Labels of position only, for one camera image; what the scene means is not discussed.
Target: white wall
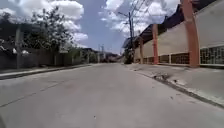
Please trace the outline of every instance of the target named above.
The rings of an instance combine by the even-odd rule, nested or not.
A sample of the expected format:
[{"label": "white wall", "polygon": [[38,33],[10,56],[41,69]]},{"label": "white wall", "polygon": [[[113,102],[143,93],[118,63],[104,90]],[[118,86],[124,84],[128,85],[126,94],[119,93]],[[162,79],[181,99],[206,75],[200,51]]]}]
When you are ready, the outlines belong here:
[{"label": "white wall", "polygon": [[158,54],[169,55],[188,51],[186,30],[184,23],[169,29],[158,37]]},{"label": "white wall", "polygon": [[[224,45],[224,0],[218,0],[195,17],[200,48]],[[140,58],[139,48],[136,56]],[[158,54],[168,55],[188,52],[185,24],[175,26],[158,37]],[[144,57],[153,56],[152,41],[144,44]]]},{"label": "white wall", "polygon": [[195,20],[201,48],[224,45],[224,0],[198,12]]}]

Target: asphalt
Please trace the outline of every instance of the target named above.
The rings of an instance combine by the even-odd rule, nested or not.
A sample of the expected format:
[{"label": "asphalt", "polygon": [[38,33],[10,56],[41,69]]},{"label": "asphalt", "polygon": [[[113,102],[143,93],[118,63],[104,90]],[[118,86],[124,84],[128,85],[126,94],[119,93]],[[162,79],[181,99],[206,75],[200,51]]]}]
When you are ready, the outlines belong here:
[{"label": "asphalt", "polygon": [[120,64],[0,81],[2,128],[223,128],[224,110]]}]

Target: brick pillar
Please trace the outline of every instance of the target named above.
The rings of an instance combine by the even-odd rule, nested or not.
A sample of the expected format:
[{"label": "brick pillar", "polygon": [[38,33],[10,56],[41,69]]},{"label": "brick pillar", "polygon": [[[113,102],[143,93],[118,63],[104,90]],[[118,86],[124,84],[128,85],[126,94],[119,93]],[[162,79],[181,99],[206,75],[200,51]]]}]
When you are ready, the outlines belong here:
[{"label": "brick pillar", "polygon": [[185,18],[185,27],[188,38],[188,50],[190,53],[190,67],[196,68],[200,65],[199,60],[199,43],[198,43],[198,34],[196,23],[194,19],[194,11],[191,0],[181,0],[182,10]]},{"label": "brick pillar", "polygon": [[143,39],[139,37],[139,49],[140,49],[140,63],[143,64],[144,62],[144,55],[143,55]]},{"label": "brick pillar", "polygon": [[153,24],[153,52],[154,52],[154,64],[159,63],[158,57],[158,25]]}]

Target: white cloud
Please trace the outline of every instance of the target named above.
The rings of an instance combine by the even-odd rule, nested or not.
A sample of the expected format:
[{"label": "white cloud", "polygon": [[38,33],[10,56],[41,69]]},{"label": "white cloud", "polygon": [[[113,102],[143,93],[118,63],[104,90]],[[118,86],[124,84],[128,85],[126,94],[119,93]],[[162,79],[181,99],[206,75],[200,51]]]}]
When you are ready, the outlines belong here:
[{"label": "white cloud", "polygon": [[14,15],[14,14],[16,13],[14,10],[9,9],[9,8],[3,8],[3,9],[0,9],[0,14],[2,14],[2,13],[4,13],[4,12],[9,13],[9,14],[11,14],[11,15]]},{"label": "white cloud", "polygon": [[107,10],[116,11],[123,3],[124,0],[107,0],[104,8]]},{"label": "white cloud", "polygon": [[[39,13],[43,9],[51,10],[58,6],[59,13],[63,14],[66,21],[64,26],[70,30],[73,34],[81,30],[81,25],[76,24],[76,21],[82,18],[84,14],[84,7],[82,4],[71,0],[8,0],[15,3],[22,12],[28,17],[31,17],[33,12]],[[88,39],[88,36],[84,33],[75,33],[75,39],[78,41]]]},{"label": "white cloud", "polygon": [[81,25],[75,24],[74,21],[72,20],[67,20],[63,24],[69,30],[72,30],[72,31],[81,30]]},{"label": "white cloud", "polygon": [[[176,11],[180,0],[129,0],[128,2],[129,7],[126,8],[132,7],[133,9],[134,6],[136,8],[133,12],[133,21],[135,34],[138,34],[138,31],[143,31],[149,24],[162,23],[165,15],[171,16]],[[122,4],[124,4],[123,0],[107,0],[106,6],[102,8],[99,15],[110,29],[119,30],[127,36],[129,35],[129,25],[123,27],[124,23],[128,21],[127,18],[115,13],[119,11]]]},{"label": "white cloud", "polygon": [[50,3],[52,6],[58,6],[59,11],[66,17],[71,19],[80,19],[84,14],[83,5],[76,1],[53,1]]},{"label": "white cloud", "polygon": [[50,10],[52,6],[47,0],[20,0],[18,6],[28,16],[33,12],[41,12],[43,9]]},{"label": "white cloud", "polygon": [[73,35],[75,41],[87,40],[88,35],[84,33],[74,33]]},{"label": "white cloud", "polygon": [[76,44],[76,47],[78,48],[88,48],[86,45],[83,45],[83,44]]},{"label": "white cloud", "polygon": [[8,0],[9,2],[15,4],[16,3],[16,0]]}]

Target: sidewalk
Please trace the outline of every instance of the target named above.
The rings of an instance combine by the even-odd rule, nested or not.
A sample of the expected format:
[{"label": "sidewalk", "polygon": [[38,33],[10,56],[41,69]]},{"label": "sidewalk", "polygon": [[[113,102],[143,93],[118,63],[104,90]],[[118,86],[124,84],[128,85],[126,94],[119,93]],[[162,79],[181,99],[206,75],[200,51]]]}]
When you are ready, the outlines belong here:
[{"label": "sidewalk", "polygon": [[75,66],[69,66],[69,67],[59,67],[59,68],[36,68],[36,69],[25,69],[25,70],[10,70],[9,72],[0,73],[0,80],[4,79],[12,79],[12,78],[18,78],[33,74],[39,74],[39,73],[45,73],[45,72],[53,72],[58,70],[66,70],[66,69],[72,69],[72,68],[79,68],[79,67],[85,67],[90,66],[91,64],[83,64],[83,65],[75,65]]},{"label": "sidewalk", "polygon": [[224,70],[140,64],[127,67],[204,102],[224,108]]}]

